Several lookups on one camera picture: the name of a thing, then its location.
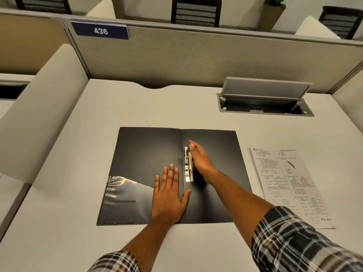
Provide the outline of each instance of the person's right hand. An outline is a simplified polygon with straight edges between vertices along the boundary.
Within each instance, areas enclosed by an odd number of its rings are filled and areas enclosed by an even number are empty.
[[[189,151],[192,154],[195,167],[204,177],[207,183],[211,184],[212,176],[218,170],[213,166],[206,151],[198,143],[189,140]]]

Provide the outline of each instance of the plant pot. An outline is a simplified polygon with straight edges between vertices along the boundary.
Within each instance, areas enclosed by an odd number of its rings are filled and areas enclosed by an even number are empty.
[[[285,6],[270,6],[264,4],[257,30],[270,32],[284,10]]]

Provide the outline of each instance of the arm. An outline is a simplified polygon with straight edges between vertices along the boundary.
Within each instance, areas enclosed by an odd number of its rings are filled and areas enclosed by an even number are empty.
[[[190,190],[179,198],[179,170],[171,164],[164,167],[163,176],[155,178],[151,222],[121,251],[98,259],[88,272],[151,272],[157,253],[170,227],[179,221],[188,201]]]
[[[241,236],[251,248],[253,233],[264,215],[273,205],[252,194],[229,176],[217,170],[206,151],[196,142],[190,141],[193,161],[207,183],[211,184],[232,217]]]
[[[194,164],[213,185],[261,272],[363,272],[363,257],[331,242],[285,207],[274,207],[214,168],[190,141]]]

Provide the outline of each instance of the plaid shirt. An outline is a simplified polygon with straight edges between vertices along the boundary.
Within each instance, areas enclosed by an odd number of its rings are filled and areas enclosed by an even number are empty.
[[[257,225],[252,257],[261,272],[363,272],[363,257],[331,242],[286,207],[272,208]],[[127,251],[103,255],[88,272],[140,272]]]

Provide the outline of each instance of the paper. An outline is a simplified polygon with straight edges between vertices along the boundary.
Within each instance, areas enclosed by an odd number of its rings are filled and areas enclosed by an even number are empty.
[[[296,150],[248,148],[265,200],[286,206],[316,229],[334,229],[322,197]]]

